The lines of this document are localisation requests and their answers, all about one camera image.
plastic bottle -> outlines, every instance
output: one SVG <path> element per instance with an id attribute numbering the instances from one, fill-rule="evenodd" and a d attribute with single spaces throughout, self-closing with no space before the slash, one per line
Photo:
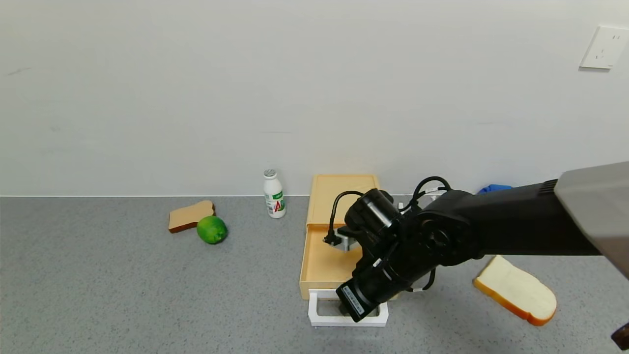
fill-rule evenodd
<path id="1" fill-rule="evenodd" d="M 274 169 L 264 171 L 264 178 L 264 199 L 267 202 L 267 211 L 270 217 L 279 219 L 286 214 L 282 183 L 277 179 Z"/>

lime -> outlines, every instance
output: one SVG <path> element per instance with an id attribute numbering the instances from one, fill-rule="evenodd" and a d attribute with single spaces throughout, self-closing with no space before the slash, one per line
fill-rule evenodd
<path id="1" fill-rule="evenodd" d="M 227 237 L 227 226 L 219 217 L 210 215 L 199 221 L 197 234 L 203 241 L 217 244 Z"/>

box lid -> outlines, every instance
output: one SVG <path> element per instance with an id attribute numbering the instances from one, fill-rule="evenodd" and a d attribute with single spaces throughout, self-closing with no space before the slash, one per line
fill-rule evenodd
<path id="1" fill-rule="evenodd" d="M 313 177 L 306 225 L 329 224 L 332 204 L 341 192 L 357 190 L 364 193 L 373 188 L 380 188 L 378 178 L 374 174 L 316 174 Z M 334 218 L 335 225 L 345 224 L 345 213 L 356 199 L 357 195 L 346 195 L 341 198 Z"/>

drawer handle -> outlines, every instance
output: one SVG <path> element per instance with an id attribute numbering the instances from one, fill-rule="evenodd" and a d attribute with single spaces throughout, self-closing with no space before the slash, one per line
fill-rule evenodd
<path id="1" fill-rule="evenodd" d="M 318 299 L 338 299 L 334 289 L 309 289 L 308 318 L 313 326 L 338 327 L 384 327 L 389 319 L 387 303 L 378 306 L 378 316 L 365 317 L 361 322 L 354 322 L 349 316 L 320 316 L 316 311 Z"/>

beige box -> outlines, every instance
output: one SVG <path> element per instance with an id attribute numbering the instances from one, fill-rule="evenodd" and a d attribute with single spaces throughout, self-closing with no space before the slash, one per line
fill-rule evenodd
<path id="1" fill-rule="evenodd" d="M 367 192 L 380 188 L 373 174 L 318 174 L 313 178 L 313 187 L 306 219 L 306 244 L 301 262 L 299 290 L 301 297 L 309 298 L 312 288 L 338 288 L 352 277 L 356 262 L 362 257 L 362 248 L 344 253 L 323 242 L 330 225 L 332 204 L 339 193 L 346 190 Z M 337 205 L 334 226 L 345 225 L 343 219 L 349 207 L 358 199 L 357 195 L 346 195 Z"/>

